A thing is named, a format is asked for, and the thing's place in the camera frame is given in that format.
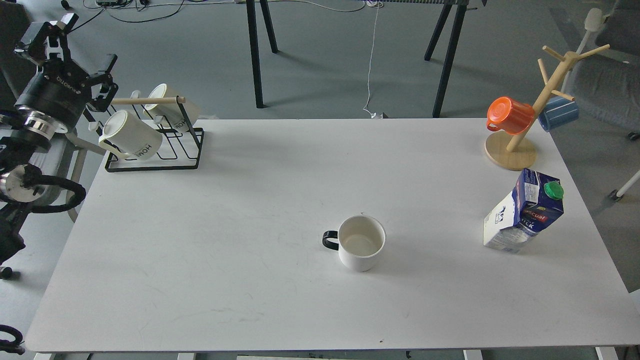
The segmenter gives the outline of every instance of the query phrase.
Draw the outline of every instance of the power strip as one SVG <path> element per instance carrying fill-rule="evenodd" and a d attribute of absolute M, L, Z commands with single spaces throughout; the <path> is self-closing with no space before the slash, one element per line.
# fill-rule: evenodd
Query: power strip
<path fill-rule="evenodd" d="M 96 0 L 95 4 L 97 6 L 102 6 L 103 8 L 108 8 L 111 6 L 120 6 L 123 5 L 125 0 Z"/>

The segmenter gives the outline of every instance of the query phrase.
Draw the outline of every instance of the mug rack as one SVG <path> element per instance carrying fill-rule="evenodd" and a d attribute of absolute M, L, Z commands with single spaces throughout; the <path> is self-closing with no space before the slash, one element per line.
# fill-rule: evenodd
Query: mug rack
<path fill-rule="evenodd" d="M 147 116 L 154 121 L 154 125 L 157 127 L 156 131 L 164 136 L 164 140 L 156 155 L 144 161 L 137 159 L 119 159 L 118 156 L 109 152 L 104 169 L 107 170 L 107 172 L 197 169 L 202 153 L 204 130 L 201 127 L 193 127 L 193 123 L 182 105 L 185 102 L 186 98 L 181 96 L 176 96 L 175 98 L 113 99 L 111 101 L 111 109 L 113 111 L 116 111 L 116 108 L 113 106 L 114 104 L 131 105 L 136 116 L 142 120 L 140 112 L 136 108 L 136 105 L 140 105 L 142 107 L 141 111 L 146 113 Z M 168 127 L 162 125 L 162 119 L 164 117 L 154 118 L 144 107 L 146 104 L 172 103 L 177 104 L 180 108 L 183 119 L 189 127 L 188 133 L 180 133 L 174 129 L 169 122 L 165 122 L 168 124 Z"/>
<path fill-rule="evenodd" d="M 503 168 L 515 171 L 519 171 L 525 167 L 533 165 L 533 163 L 536 162 L 537 152 L 533 143 L 529 139 L 525 138 L 527 132 L 534 124 L 540 113 L 544 110 L 552 95 L 561 96 L 569 101 L 574 101 L 572 96 L 556 90 L 556 88 L 563 82 L 567 72 L 569 72 L 569 70 L 571 70 L 578 61 L 608 48 L 609 44 L 597 47 L 596 49 L 584 54 L 567 51 L 563 56 L 550 47 L 543 46 L 542 50 L 559 60 L 560 63 L 551 77 L 549 77 L 542 59 L 538 59 L 538 66 L 540 67 L 540 73 L 545 87 L 542 89 L 540 95 L 536 99 L 536 102 L 534 102 L 532 106 L 534 115 L 531 117 L 529 125 L 523 131 L 515 135 L 510 135 L 505 131 L 497 131 L 486 139 L 484 142 L 484 151 L 491 161 Z"/>

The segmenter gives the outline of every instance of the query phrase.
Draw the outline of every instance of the wooden dowel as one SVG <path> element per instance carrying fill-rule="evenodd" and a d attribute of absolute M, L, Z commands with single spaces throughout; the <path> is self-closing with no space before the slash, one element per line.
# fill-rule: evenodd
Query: wooden dowel
<path fill-rule="evenodd" d="M 564 92 L 559 92 L 558 90 L 551 90 L 551 94 L 564 97 L 565 99 L 567 99 L 569 101 L 574 101 L 575 100 L 575 98 L 573 96 L 565 94 Z"/>
<path fill-rule="evenodd" d="M 184 104 L 187 99 L 183 96 L 175 97 L 144 97 L 141 99 L 120 98 L 111 100 L 112 105 L 146 105 L 146 104 Z"/>
<path fill-rule="evenodd" d="M 556 59 L 560 60 L 560 61 L 564 61 L 564 56 L 558 54 L 555 50 L 553 50 L 552 48 L 550 48 L 549 46 L 544 45 L 542 47 L 542 49 L 546 52 L 549 53 L 549 55 L 555 57 Z"/>
<path fill-rule="evenodd" d="M 542 74 L 542 80 L 545 82 L 545 85 L 549 82 L 549 75 L 547 75 L 547 70 L 545 69 L 545 63 L 542 62 L 542 59 L 538 59 L 538 66 L 540 67 L 540 74 Z"/>
<path fill-rule="evenodd" d="M 586 57 L 588 57 L 588 56 L 591 56 L 591 55 L 593 55 L 593 54 L 597 54 L 597 53 L 599 53 L 600 51 L 606 50 L 606 49 L 608 49 L 608 48 L 609 48 L 609 44 L 607 44 L 607 45 L 603 45 L 603 46 L 600 46 L 600 47 L 597 47 L 597 48 L 595 48 L 595 49 L 593 49 L 593 50 L 587 51 L 587 52 L 586 52 L 586 53 L 584 53 L 584 54 L 581 54 L 581 55 L 580 55 L 580 59 L 584 59 L 584 58 L 586 58 Z"/>
<path fill-rule="evenodd" d="M 529 132 L 529 129 L 538 118 L 538 115 L 540 115 L 540 113 L 542 112 L 542 109 L 544 109 L 545 105 L 547 105 L 547 101 L 549 101 L 552 91 L 555 90 L 558 87 L 558 85 L 560 85 L 560 83 L 564 79 L 564 76 L 569 71 L 569 69 L 572 68 L 573 65 L 575 65 L 575 63 L 578 60 L 580 60 L 580 56 L 576 53 L 566 53 L 563 56 L 563 58 L 564 57 L 566 57 L 565 58 L 566 61 L 561 61 L 560 64 L 558 64 L 558 66 L 556 67 L 556 70 L 551 75 L 551 78 L 549 78 L 549 81 L 547 82 L 545 87 L 542 89 L 542 92 L 540 92 L 540 95 L 536 99 L 536 102 L 534 102 L 532 105 L 533 111 L 534 111 L 533 121 L 529 123 L 529 126 L 527 126 L 527 128 L 524 131 L 522 131 L 517 135 L 513 135 L 513 137 L 507 144 L 507 147 L 506 147 L 507 152 L 513 152 L 518 148 L 518 145 L 520 144 L 522 139 L 524 139 L 524 137 L 527 135 L 527 133 Z"/>

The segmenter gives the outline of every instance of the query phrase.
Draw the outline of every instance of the blue cup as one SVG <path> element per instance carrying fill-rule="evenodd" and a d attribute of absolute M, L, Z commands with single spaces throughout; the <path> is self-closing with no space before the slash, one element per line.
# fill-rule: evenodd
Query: blue cup
<path fill-rule="evenodd" d="M 575 101 L 555 96 L 549 99 L 538 120 L 542 128 L 549 132 L 578 118 L 578 105 Z"/>

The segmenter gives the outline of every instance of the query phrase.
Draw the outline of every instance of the white mug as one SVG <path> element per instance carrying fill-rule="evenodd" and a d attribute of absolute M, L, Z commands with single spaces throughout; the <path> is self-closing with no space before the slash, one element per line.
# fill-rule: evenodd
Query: white mug
<path fill-rule="evenodd" d="M 146 160 L 160 149 L 162 134 L 127 110 L 120 110 L 104 124 L 98 145 L 121 159 Z"/>
<path fill-rule="evenodd" d="M 178 91 L 172 89 L 167 84 L 160 84 L 156 86 L 149 97 L 176 97 L 183 96 Z M 189 120 L 191 121 L 191 125 L 194 126 L 196 120 L 200 116 L 200 108 L 194 104 L 193 102 L 187 101 L 182 104 L 184 107 L 184 111 L 186 111 L 187 116 L 189 116 Z M 186 120 L 182 116 L 182 112 L 180 111 L 180 107 L 178 104 L 147 104 L 145 105 L 145 109 L 151 114 L 152 117 L 156 117 L 158 115 L 163 115 L 166 117 L 166 121 L 174 128 L 176 131 L 180 133 L 186 133 L 189 131 L 189 126 L 187 125 Z"/>
<path fill-rule="evenodd" d="M 380 259 L 387 234 L 379 221 L 367 215 L 356 215 L 345 220 L 338 231 L 323 234 L 322 244 L 338 251 L 342 263 L 356 271 L 371 269 Z"/>

